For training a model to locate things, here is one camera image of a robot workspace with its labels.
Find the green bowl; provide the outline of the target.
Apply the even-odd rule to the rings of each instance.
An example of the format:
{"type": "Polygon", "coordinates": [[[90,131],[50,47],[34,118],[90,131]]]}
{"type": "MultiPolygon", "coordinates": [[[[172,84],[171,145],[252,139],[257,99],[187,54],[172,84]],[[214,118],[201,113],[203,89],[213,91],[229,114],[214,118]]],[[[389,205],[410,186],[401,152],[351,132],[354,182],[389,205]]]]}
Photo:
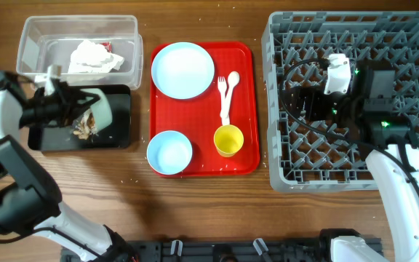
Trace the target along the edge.
{"type": "Polygon", "coordinates": [[[98,88],[87,88],[82,89],[82,91],[99,96],[99,100],[94,102],[81,118],[81,123],[86,124],[92,134],[97,134],[112,123],[113,116],[110,104],[103,91],[98,88]]]}

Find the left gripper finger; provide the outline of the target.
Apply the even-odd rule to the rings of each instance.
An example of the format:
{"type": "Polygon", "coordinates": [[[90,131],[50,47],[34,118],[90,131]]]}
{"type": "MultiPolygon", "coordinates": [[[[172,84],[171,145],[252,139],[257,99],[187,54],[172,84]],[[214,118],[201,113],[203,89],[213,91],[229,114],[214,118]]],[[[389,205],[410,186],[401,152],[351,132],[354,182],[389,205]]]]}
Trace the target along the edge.
{"type": "Polygon", "coordinates": [[[80,114],[79,117],[74,119],[72,127],[96,127],[94,112],[98,110],[96,105],[88,108],[84,113],[80,114]]]}
{"type": "Polygon", "coordinates": [[[100,96],[96,93],[86,92],[83,89],[71,89],[69,102],[72,104],[96,103],[100,100],[100,96]]]}

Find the small light blue bowl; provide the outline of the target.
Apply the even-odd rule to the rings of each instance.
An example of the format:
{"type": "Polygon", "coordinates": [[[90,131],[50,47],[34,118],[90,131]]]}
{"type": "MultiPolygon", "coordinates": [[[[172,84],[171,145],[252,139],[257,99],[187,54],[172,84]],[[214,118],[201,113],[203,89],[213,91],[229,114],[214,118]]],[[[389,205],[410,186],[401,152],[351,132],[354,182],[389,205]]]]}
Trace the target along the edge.
{"type": "Polygon", "coordinates": [[[151,138],[146,157],[150,167],[162,175],[176,175],[190,164],[193,147],[181,132],[167,130],[151,138]]]}

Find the food scraps with rice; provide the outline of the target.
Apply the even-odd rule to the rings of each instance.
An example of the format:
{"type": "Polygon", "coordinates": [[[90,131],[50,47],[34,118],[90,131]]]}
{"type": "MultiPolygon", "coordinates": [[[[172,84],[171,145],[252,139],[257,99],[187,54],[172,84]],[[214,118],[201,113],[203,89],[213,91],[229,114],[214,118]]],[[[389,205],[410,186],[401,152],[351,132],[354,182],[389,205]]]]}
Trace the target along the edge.
{"type": "Polygon", "coordinates": [[[91,110],[86,111],[76,122],[72,133],[80,140],[88,140],[97,134],[95,118],[91,110]]]}

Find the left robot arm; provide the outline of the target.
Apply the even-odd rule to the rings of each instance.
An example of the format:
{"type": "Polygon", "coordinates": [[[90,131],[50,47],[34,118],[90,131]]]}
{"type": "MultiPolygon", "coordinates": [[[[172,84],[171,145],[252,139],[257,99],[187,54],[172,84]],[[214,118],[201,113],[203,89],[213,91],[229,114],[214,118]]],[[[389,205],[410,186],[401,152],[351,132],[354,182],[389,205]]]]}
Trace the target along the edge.
{"type": "Polygon", "coordinates": [[[24,127],[67,127],[88,111],[96,122],[112,120],[99,88],[71,87],[57,76],[38,87],[27,76],[0,71],[0,245],[43,237],[80,261],[139,261],[117,232],[69,207],[54,178],[18,140],[24,127]]]}

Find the red snack wrapper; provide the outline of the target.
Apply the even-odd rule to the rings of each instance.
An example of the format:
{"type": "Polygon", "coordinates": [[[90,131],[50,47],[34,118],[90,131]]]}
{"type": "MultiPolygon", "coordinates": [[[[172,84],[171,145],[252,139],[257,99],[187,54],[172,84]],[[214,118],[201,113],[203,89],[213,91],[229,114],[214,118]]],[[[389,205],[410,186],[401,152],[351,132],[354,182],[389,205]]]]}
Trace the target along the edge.
{"type": "Polygon", "coordinates": [[[112,46],[110,42],[102,42],[101,45],[103,45],[108,52],[112,52],[112,46]]]}

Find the yellow plastic cup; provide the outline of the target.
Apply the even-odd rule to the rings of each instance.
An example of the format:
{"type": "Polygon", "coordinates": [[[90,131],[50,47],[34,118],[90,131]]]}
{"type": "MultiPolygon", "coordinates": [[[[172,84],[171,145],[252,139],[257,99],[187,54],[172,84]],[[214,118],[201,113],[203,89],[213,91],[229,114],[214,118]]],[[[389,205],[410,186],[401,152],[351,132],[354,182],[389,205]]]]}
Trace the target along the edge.
{"type": "Polygon", "coordinates": [[[244,135],[237,126],[227,124],[216,129],[213,142],[219,155],[232,157],[242,148],[244,135]]]}

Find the white napkin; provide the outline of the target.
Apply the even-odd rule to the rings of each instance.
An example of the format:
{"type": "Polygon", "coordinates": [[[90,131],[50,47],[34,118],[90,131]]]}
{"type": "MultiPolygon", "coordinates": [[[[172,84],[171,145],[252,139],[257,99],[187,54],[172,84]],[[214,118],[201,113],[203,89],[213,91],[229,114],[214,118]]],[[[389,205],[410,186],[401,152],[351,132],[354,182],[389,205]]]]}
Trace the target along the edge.
{"type": "Polygon", "coordinates": [[[69,74],[106,74],[119,70],[125,59],[102,44],[84,40],[71,54],[69,74]]]}

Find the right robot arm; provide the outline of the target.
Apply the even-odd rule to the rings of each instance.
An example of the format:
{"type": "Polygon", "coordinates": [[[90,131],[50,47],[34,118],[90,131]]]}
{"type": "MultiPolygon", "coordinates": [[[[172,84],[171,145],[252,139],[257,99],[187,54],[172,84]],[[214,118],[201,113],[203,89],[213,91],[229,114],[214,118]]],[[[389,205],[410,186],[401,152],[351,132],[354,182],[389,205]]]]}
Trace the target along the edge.
{"type": "Polygon", "coordinates": [[[378,186],[395,258],[419,261],[419,148],[411,121],[393,113],[395,70],[388,62],[361,60],[339,94],[335,85],[279,85],[279,103],[295,122],[329,120],[349,131],[378,186]]]}

